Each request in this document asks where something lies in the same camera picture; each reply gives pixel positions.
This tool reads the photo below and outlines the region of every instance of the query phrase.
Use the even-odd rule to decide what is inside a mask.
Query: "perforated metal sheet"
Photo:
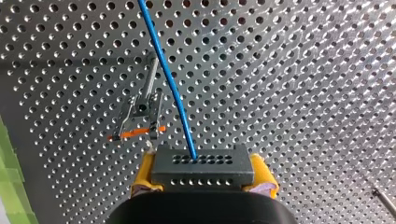
[[[137,3],[0,2],[2,117],[38,220],[103,222],[128,198],[145,147],[146,136],[106,141],[147,73]],[[395,201],[395,1],[148,7],[198,148],[260,152],[300,223],[394,223],[371,187]],[[154,85],[166,95],[161,141],[185,147],[161,70]]]

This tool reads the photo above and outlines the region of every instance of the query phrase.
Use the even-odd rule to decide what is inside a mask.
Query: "gray metal block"
[[[160,146],[151,181],[165,190],[233,189],[253,183],[253,169],[245,147],[200,149],[198,160],[188,150]]]

